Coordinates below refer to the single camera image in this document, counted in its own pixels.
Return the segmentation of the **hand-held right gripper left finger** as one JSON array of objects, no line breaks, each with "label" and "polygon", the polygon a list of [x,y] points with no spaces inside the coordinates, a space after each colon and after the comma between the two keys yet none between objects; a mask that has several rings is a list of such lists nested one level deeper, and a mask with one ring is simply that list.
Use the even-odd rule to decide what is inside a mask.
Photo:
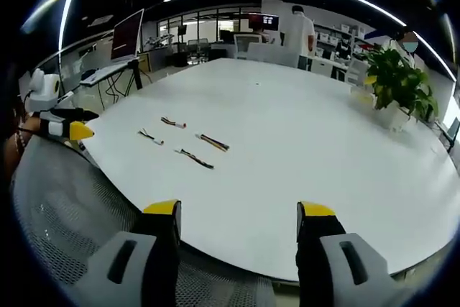
[{"label": "hand-held right gripper left finger", "polygon": [[174,306],[180,263],[180,201],[149,205],[88,259],[79,306]]}]

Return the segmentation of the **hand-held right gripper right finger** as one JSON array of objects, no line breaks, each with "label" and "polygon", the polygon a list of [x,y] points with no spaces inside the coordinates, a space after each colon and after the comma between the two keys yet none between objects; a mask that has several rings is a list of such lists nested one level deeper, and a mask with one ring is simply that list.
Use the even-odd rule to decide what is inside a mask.
[{"label": "hand-held right gripper right finger", "polygon": [[395,296],[387,261],[329,207],[298,202],[296,242],[300,306],[388,306]]}]

